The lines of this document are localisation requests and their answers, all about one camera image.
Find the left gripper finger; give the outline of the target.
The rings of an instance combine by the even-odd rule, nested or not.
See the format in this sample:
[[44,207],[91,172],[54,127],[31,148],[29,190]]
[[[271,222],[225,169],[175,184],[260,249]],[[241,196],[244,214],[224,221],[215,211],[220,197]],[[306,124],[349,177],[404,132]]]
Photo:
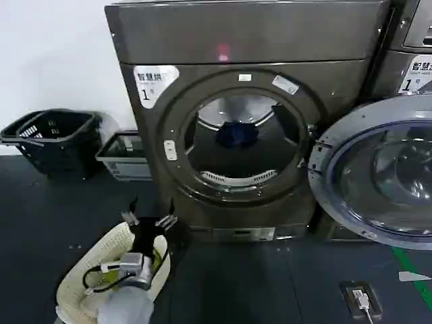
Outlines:
[[132,202],[128,205],[127,211],[122,211],[120,213],[122,219],[129,225],[129,226],[136,226],[139,224],[139,220],[135,215],[136,211],[136,205],[138,202],[138,197],[136,196]]
[[161,228],[162,230],[169,230],[177,223],[177,221],[178,218],[175,215],[175,205],[174,202],[171,201],[169,205],[168,213],[166,214],[166,216],[156,221],[155,226]]

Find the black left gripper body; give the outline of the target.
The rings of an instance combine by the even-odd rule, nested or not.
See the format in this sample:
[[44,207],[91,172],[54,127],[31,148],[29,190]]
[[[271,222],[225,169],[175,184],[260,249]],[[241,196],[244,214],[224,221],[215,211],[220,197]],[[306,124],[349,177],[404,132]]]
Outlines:
[[156,217],[138,218],[138,224],[132,226],[134,242],[132,252],[152,254],[153,244],[157,236],[163,235],[165,230],[157,225],[160,219]]

